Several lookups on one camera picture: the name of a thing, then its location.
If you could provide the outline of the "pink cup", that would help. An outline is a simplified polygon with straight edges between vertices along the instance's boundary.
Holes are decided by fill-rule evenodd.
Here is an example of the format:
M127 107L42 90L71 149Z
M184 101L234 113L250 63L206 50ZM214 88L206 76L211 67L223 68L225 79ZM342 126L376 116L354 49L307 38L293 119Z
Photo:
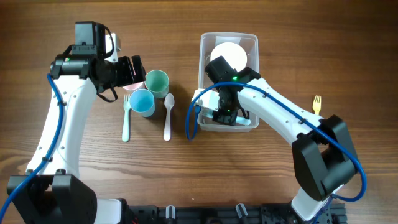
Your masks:
M123 87L126 91L134 92L139 89L145 88L144 82L134 83Z

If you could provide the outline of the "blue cup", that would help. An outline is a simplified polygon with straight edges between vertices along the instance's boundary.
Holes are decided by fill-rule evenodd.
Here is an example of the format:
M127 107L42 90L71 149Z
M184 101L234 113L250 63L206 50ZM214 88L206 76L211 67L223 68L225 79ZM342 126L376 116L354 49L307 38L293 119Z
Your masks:
M142 117L148 118L155 112L155 98L146 89L139 89L130 95L129 104L131 109Z

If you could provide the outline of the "white pink bowl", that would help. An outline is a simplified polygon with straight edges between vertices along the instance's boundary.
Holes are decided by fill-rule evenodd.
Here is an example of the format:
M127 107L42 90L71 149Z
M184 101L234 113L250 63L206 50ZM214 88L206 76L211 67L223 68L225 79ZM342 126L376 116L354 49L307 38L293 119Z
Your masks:
M220 56L224 57L231 68L237 72L243 70L248 62L244 49L233 42L224 42L217 45L211 52L210 60L213 61Z

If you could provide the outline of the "yellow fork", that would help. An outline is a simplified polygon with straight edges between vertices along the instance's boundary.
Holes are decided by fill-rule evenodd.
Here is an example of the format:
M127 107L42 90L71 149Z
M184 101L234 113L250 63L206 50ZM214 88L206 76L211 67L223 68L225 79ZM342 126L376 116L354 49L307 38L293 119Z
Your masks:
M316 95L313 99L313 105L312 105L314 114L319 115L321 108L322 108L322 97L320 95Z

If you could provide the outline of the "light blue fork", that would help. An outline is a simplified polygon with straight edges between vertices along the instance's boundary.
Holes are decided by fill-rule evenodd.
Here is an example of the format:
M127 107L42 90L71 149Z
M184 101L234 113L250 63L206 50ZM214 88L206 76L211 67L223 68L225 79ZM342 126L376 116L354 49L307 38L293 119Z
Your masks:
M250 119L245 119L243 117L237 117L236 118L236 124L240 124L243 126L249 126L251 124L251 120Z

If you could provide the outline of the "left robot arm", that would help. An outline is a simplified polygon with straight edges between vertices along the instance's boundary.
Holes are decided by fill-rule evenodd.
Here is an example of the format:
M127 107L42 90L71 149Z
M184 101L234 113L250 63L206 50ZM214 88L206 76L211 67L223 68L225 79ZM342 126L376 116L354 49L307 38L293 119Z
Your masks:
M104 24L77 22L74 44L51 63L44 130L24 175L10 177L5 206L14 205L26 223L137 223L124 199L99 199L80 180L79 155L95 99L145 76L140 56L118 57Z

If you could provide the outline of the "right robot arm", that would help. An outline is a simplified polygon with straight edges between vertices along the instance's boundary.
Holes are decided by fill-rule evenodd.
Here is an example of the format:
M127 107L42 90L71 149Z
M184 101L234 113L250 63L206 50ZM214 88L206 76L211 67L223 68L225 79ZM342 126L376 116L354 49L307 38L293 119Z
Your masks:
M276 130L291 146L294 171L300 186L288 203L267 203L246 207L193 208L190 215L168 209L175 221L205 223L344 223L338 191L354 175L364 174L345 122L325 119L305 111L278 92L253 69L233 69L223 58L212 60L205 73L212 84L196 90L188 108L196 116L207 116L222 127L240 128L259 118Z

